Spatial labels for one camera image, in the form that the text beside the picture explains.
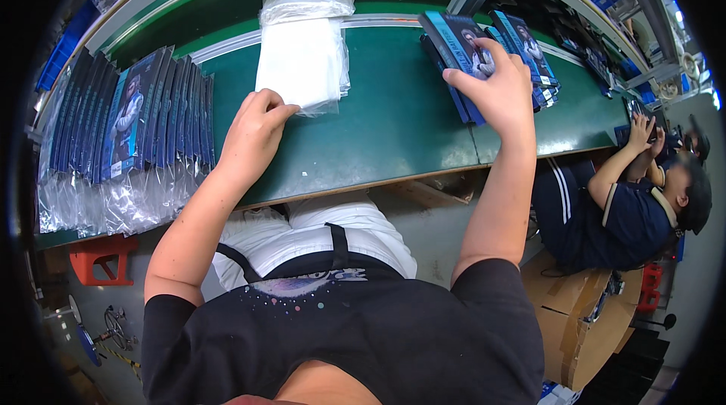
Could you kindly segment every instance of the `hand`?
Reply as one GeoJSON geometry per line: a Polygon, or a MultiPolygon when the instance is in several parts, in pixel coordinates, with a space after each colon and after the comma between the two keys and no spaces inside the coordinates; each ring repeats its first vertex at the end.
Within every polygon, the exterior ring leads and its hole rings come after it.
{"type": "Polygon", "coordinates": [[[227,131],[214,172],[223,175],[235,192],[244,193],[267,169],[285,121],[298,110],[300,106],[285,104],[267,88],[248,94],[227,131]]]}
{"type": "Polygon", "coordinates": [[[661,154],[663,146],[666,144],[666,131],[663,128],[656,128],[656,141],[650,146],[650,157],[655,159],[656,156],[661,154]]]}
{"type": "Polygon", "coordinates": [[[648,121],[648,118],[644,115],[633,114],[633,119],[630,123],[630,139],[628,139],[627,146],[633,149],[638,155],[649,149],[651,145],[648,143],[648,138],[655,125],[655,117],[648,121]]]}
{"type": "Polygon", "coordinates": [[[507,54],[495,40],[478,37],[474,43],[492,54],[495,73],[488,80],[480,81],[461,70],[445,69],[444,80],[471,99],[502,142],[522,135],[534,141],[529,67],[519,55],[507,54]]]}

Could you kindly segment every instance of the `graphic print on shirt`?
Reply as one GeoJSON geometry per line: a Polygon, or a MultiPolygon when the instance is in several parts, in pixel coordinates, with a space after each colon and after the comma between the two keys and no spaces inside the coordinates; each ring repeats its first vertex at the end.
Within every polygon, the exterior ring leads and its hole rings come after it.
{"type": "MultiPolygon", "coordinates": [[[[244,291],[247,294],[250,291],[252,293],[255,291],[260,292],[262,296],[257,295],[256,298],[264,299],[262,301],[263,306],[268,305],[267,299],[269,299],[269,302],[273,306],[282,304],[283,307],[287,307],[290,304],[290,310],[299,312],[302,309],[301,306],[304,307],[306,304],[323,309],[325,307],[324,299],[322,296],[316,298],[315,292],[324,285],[335,285],[335,281],[360,282],[368,281],[368,279],[366,278],[364,268],[345,268],[330,272],[304,274],[303,276],[287,279],[270,279],[255,282],[245,286],[244,291]]],[[[285,315],[289,315],[290,310],[286,310],[285,315]]]]}

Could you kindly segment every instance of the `black apron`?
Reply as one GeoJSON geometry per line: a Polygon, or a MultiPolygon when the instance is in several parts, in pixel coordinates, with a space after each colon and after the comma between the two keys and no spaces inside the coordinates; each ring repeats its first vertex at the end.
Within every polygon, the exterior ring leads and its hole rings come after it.
{"type": "Polygon", "coordinates": [[[260,277],[250,265],[247,257],[235,248],[219,243],[216,252],[239,265],[245,280],[249,284],[269,279],[285,279],[345,268],[365,269],[369,279],[403,279],[400,273],[384,262],[370,255],[349,252],[345,228],[330,222],[326,222],[325,225],[330,227],[332,250],[299,255],[282,265],[278,265],[265,277],[260,277]]]}

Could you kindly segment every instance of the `apron strap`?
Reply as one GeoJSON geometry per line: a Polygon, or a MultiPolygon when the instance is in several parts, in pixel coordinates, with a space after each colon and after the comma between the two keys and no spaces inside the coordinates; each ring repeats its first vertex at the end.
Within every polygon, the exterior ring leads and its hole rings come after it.
{"type": "MultiPolygon", "coordinates": [[[[330,269],[335,270],[348,268],[349,255],[346,229],[330,222],[326,222],[325,225],[330,227],[330,236],[332,237],[332,265],[330,269]]],[[[235,248],[219,243],[217,245],[216,252],[224,255],[239,265],[247,283],[252,284],[262,280],[260,275],[255,271],[252,265],[250,265],[250,261],[247,257],[242,255],[235,248]]]]}
{"type": "Polygon", "coordinates": [[[332,269],[348,268],[348,239],[346,238],[346,229],[336,226],[333,223],[326,222],[326,226],[330,227],[330,236],[332,237],[332,269]]]}
{"type": "Polygon", "coordinates": [[[252,265],[250,265],[250,261],[247,260],[247,257],[242,255],[240,251],[236,250],[233,247],[219,243],[217,245],[216,252],[224,255],[225,257],[229,258],[231,261],[239,265],[242,269],[242,275],[245,277],[245,280],[248,284],[252,284],[253,282],[260,282],[262,280],[260,275],[255,271],[252,265]]]}

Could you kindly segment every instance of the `red stool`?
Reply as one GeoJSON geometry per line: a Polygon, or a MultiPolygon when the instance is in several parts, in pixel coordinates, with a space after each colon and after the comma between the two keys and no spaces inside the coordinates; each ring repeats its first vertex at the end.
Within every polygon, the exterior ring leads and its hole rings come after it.
{"type": "Polygon", "coordinates": [[[139,248],[136,237],[124,238],[123,235],[90,239],[70,245],[70,264],[83,285],[133,285],[126,279],[126,258],[129,252],[139,248]],[[106,264],[118,256],[118,277],[106,264]],[[96,279],[93,265],[99,264],[108,279],[96,279]]]}
{"type": "Polygon", "coordinates": [[[661,276],[663,275],[663,268],[650,264],[642,270],[642,285],[640,286],[641,291],[655,290],[661,284],[661,276]]]}
{"type": "Polygon", "coordinates": [[[644,291],[640,295],[640,302],[636,310],[642,313],[655,312],[658,309],[658,301],[661,300],[661,293],[655,290],[644,291]]]}

